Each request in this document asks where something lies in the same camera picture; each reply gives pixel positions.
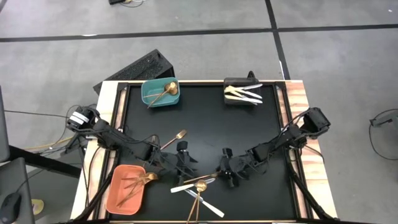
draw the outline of wooden frame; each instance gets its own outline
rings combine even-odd
[[[129,81],[129,83],[142,83],[143,81]],[[222,83],[223,80],[180,80],[181,83],[201,83],[201,82],[214,82],[214,83]],[[292,116],[296,116],[297,114],[305,111],[308,108],[307,96],[305,94],[305,89],[303,82],[301,80],[261,80],[261,82],[285,82],[287,96],[290,103],[290,110]],[[111,122],[114,116],[114,105],[118,105],[116,109],[116,120],[115,127],[120,126],[121,124],[121,116],[124,109],[124,99],[126,91],[122,90],[121,95],[119,97],[119,102],[116,104],[116,95],[118,89],[119,81],[106,81],[103,82],[101,93],[98,98],[97,110],[101,113],[101,118]],[[282,113],[282,119],[284,124],[287,124],[287,110],[284,105],[284,99],[282,96],[282,90],[278,90],[278,97],[280,103],[280,110]],[[316,140],[308,140],[308,145],[318,151],[320,151],[318,141]],[[93,154],[97,149],[96,140],[92,140],[88,143],[86,156],[84,161],[84,169],[86,174],[88,174],[88,169],[90,165],[91,158],[93,158]],[[90,189],[89,189],[89,199],[91,200],[95,195],[98,189],[98,183],[100,181],[101,170],[104,161],[104,153],[105,150],[100,149],[93,159],[93,164],[90,172]],[[114,152],[111,152],[111,156],[109,158],[108,163],[108,171],[110,171],[111,166],[113,164]],[[317,202],[323,207],[323,209],[331,216],[336,217],[336,210],[333,203],[333,198],[331,196],[330,187],[328,183],[328,178],[326,175],[325,166],[323,165],[323,161],[321,157],[314,154],[311,151],[307,151],[303,149],[303,154],[301,156],[301,160],[303,163],[303,169],[305,173],[305,177],[307,180],[307,187],[311,194],[315,197]],[[304,199],[301,191],[296,186],[297,198],[300,207],[300,213],[303,218],[307,217],[304,205]],[[75,203],[73,204],[71,218],[76,218],[85,208],[85,181],[83,177],[83,172],[80,175],[79,184],[75,196]],[[100,210],[98,218],[104,218],[106,209],[105,203],[108,196],[108,190],[103,195],[103,200],[101,201]]]

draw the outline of orange plate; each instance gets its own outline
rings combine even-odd
[[[138,184],[134,189],[134,196],[127,200],[122,206],[118,207],[120,203],[130,192],[131,187],[124,189],[128,185],[134,183],[133,180],[122,180],[122,178],[142,177],[145,175],[145,169],[141,166],[120,165],[115,168],[111,187],[109,189],[108,201],[106,202],[106,209],[108,212],[120,215],[133,215],[138,212],[142,203],[142,196],[144,195],[143,184]]]

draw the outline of floor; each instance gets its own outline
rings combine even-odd
[[[372,151],[368,126],[398,104],[397,24],[394,0],[148,0],[137,8],[106,0],[2,0],[0,84],[7,110],[65,114],[71,105],[96,103],[92,86],[153,49],[179,79],[252,70],[260,79],[303,80],[310,105],[332,123],[320,145],[338,216],[396,223],[398,163]],[[205,29],[218,34],[177,35]],[[98,39],[81,36],[89,34]],[[63,131],[60,118],[6,119],[10,143],[21,148],[56,141]],[[398,157],[391,125],[372,132],[382,154]],[[32,196],[46,206],[37,223],[68,220],[76,186],[50,172],[32,178]]]

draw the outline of teal bowl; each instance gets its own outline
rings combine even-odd
[[[160,97],[152,106],[151,108],[158,107],[158,106],[168,106],[168,105],[174,105],[178,103],[180,99],[180,84],[178,83],[178,80],[176,78],[159,78],[159,79],[154,79],[154,80],[148,80],[144,82],[141,86],[141,99],[142,102],[144,102],[146,105],[149,105],[154,99],[156,99],[157,96],[150,96],[147,98],[144,98],[144,96],[148,95],[154,95],[158,93],[163,93],[164,92],[164,86],[170,82],[176,82],[177,83],[177,88],[178,88],[178,93],[174,96],[166,93],[162,97]]]

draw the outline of gold utensil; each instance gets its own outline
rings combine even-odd
[[[204,180],[198,180],[197,183],[195,183],[195,187],[197,188],[198,191],[198,196],[196,197],[195,201],[193,202],[192,208],[191,208],[191,212],[189,213],[189,217],[187,220],[187,224],[189,223],[189,220],[191,219],[192,213],[193,213],[193,209],[195,209],[195,204],[197,206],[197,218],[196,218],[196,223],[198,222],[198,217],[199,217],[199,204],[200,204],[200,193],[204,192],[207,189],[207,184]]]
[[[150,108],[150,106],[152,106],[160,97],[162,97],[164,94],[166,93],[170,93],[170,92],[174,92],[177,90],[177,84],[176,82],[170,82],[169,84],[166,84],[164,86],[164,92],[162,94],[160,94],[159,96],[157,96],[157,98],[155,98],[149,105],[148,108]]]
[[[137,182],[134,182],[131,185],[128,185],[127,187],[125,187],[124,189],[127,189],[131,186],[134,185],[134,187],[131,189],[131,191],[129,192],[129,194],[123,199],[121,200],[117,206],[121,207],[125,202],[127,202],[130,198],[132,198],[133,196],[135,196],[135,194],[138,192],[134,192],[134,189],[137,187],[138,184],[143,184],[146,185],[148,182],[152,181],[152,180],[157,180],[157,175],[153,172],[149,172],[145,175],[145,177],[133,177],[133,180],[138,180]]]
[[[167,90],[167,89],[169,88],[169,86],[170,86],[170,84],[166,84],[166,86],[164,86],[164,89]],[[178,88],[177,88],[177,86],[176,86],[176,88],[172,88],[171,90],[169,90],[169,94],[172,95],[172,96],[176,95],[177,93],[178,93]],[[161,93],[152,94],[152,95],[147,95],[147,96],[144,96],[144,98],[152,97],[152,96],[159,96],[160,94],[161,94]]]
[[[214,174],[204,175],[204,176],[201,176],[201,177],[196,177],[196,178],[193,178],[193,179],[190,179],[190,180],[186,180],[183,183],[186,184],[186,183],[192,182],[194,180],[199,180],[199,179],[203,179],[203,178],[206,178],[206,177],[216,178],[218,176],[218,174],[219,174],[219,172],[215,172]]]
[[[169,144],[172,144],[175,140],[177,139],[181,139],[182,137],[184,137],[184,135],[187,133],[187,130],[183,129],[182,131],[180,131],[175,138],[171,139],[168,143],[166,143],[164,146],[162,146],[160,148],[160,150],[166,148],[167,146],[169,146]]]

